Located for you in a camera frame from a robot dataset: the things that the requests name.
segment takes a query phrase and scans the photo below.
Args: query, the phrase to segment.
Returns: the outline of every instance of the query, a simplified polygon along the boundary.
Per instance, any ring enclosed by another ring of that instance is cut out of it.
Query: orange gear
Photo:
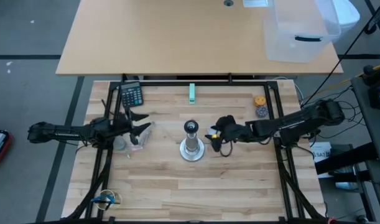
[[[266,97],[264,96],[256,96],[254,98],[254,104],[255,106],[263,106],[266,104]]]

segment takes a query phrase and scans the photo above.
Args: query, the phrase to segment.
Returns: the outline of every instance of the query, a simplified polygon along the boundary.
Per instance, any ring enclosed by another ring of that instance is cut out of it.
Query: clear plastic container
[[[270,0],[263,22],[269,60],[307,63],[341,33],[332,0]]]

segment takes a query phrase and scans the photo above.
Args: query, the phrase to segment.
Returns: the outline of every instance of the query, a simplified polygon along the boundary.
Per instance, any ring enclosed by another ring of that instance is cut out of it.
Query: wooden tabletop
[[[308,75],[328,74],[337,63],[332,44],[310,63],[268,60],[262,27],[267,9],[223,2],[83,0],[56,73]]]
[[[278,82],[284,113],[298,111],[293,81]],[[103,115],[101,99],[106,100],[108,86],[109,82],[94,82],[85,123]],[[187,86],[144,86],[142,91],[144,105],[132,110],[149,114],[143,122],[153,121],[155,125],[144,149],[133,152],[131,159],[114,151],[108,188],[120,193],[123,202],[118,209],[105,212],[105,218],[273,221],[285,216],[273,143],[236,143],[232,155],[225,158],[203,137],[221,116],[232,114],[239,124],[257,119],[252,102],[254,96],[264,95],[262,86],[196,86],[195,105],[188,104]],[[183,125],[189,119],[200,125],[198,136],[206,147],[205,156],[198,162],[187,162],[179,153],[185,138]],[[299,145],[309,148],[308,141]],[[300,189],[324,214],[311,155],[296,148],[293,155]],[[62,217],[72,213],[87,193],[95,156],[96,149],[91,147],[78,151]],[[293,194],[291,197],[297,214]]]

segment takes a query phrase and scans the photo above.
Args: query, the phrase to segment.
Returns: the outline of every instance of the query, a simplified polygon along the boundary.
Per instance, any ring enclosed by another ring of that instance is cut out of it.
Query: floor
[[[380,0],[371,0],[375,9]],[[338,54],[343,54],[358,32],[371,17],[363,0],[352,0],[361,14],[358,25],[335,44]],[[0,1],[0,55],[55,55],[61,54],[69,33],[79,0],[6,0]],[[350,51],[351,54],[380,54],[380,32],[363,34]],[[28,127],[39,121],[63,124],[73,95],[77,77],[55,75],[58,60],[0,60],[0,129],[10,131],[14,144],[0,163],[0,223],[34,222],[57,150],[57,142],[30,144]],[[362,72],[365,65],[379,65],[380,60],[345,60],[342,75],[333,76],[326,86],[351,78]],[[305,96],[316,89],[323,76],[294,78]],[[73,117],[74,125],[84,120],[86,104],[93,80],[111,80],[116,77],[86,77]],[[340,100],[356,105],[352,92],[346,92]],[[322,135],[329,136],[355,123],[324,128]],[[359,146],[370,141],[364,135],[365,127],[358,125],[343,134],[329,139],[332,144]],[[46,220],[58,220],[68,189],[70,172],[75,159],[75,147],[67,146],[58,173]],[[335,188],[329,180],[321,180],[328,214],[354,220],[352,213],[362,208],[358,194]],[[373,199],[379,211],[376,199]]]

